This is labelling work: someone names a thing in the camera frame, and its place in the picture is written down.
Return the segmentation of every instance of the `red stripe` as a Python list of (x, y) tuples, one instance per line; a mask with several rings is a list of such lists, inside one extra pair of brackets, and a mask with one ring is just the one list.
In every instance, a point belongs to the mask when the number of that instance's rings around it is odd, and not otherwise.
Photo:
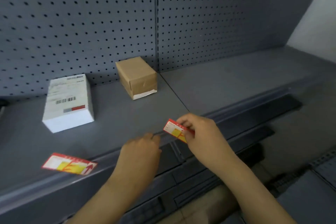
[(83, 109), (83, 108), (85, 108), (85, 105), (73, 107), (73, 108), (71, 108), (71, 111), (75, 111), (75, 110), (79, 110), (79, 109)]

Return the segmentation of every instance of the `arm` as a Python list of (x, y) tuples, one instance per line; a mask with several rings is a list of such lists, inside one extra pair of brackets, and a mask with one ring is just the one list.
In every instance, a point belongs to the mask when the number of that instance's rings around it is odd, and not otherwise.
[(213, 120), (189, 113), (177, 122), (195, 130), (195, 136), (183, 132), (189, 149), (227, 185), (249, 223), (296, 223), (236, 156)]
[(153, 134), (128, 141), (111, 177), (67, 223), (116, 223), (152, 182), (159, 166), (159, 144), (160, 137)]

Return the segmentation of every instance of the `barcode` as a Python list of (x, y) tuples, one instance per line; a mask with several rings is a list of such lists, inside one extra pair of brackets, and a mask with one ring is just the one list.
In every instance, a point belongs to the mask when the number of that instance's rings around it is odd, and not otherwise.
[(75, 77), (67, 78), (67, 80), (78, 79), (78, 78), (82, 78), (82, 77), (83, 77), (82, 75), (79, 75), (79, 76), (75, 76)]
[(69, 101), (73, 101), (73, 100), (76, 100), (76, 97), (72, 97), (72, 98), (65, 98), (65, 99), (62, 99), (62, 100), (57, 100), (56, 101), (56, 104), (60, 104), (60, 103), (65, 103), (65, 102), (69, 102)]

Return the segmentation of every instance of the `forearm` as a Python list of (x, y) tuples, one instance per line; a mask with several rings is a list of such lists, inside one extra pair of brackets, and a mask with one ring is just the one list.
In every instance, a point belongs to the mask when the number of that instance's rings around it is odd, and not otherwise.
[(136, 199), (132, 189), (111, 177), (67, 224), (116, 223)]
[(238, 157), (219, 175), (236, 197), (250, 224), (296, 223)]

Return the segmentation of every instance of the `sticker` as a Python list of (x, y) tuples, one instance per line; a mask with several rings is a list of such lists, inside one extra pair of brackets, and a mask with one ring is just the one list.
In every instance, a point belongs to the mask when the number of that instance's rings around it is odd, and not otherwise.
[(88, 175), (96, 165), (97, 163), (82, 158), (53, 153), (42, 168), (78, 175)]
[(177, 139), (187, 143), (186, 138), (182, 134), (183, 130), (189, 130), (191, 133), (195, 134), (195, 131), (178, 124), (176, 121), (169, 119), (165, 127), (163, 128), (164, 131), (171, 134), (172, 136), (176, 137)]

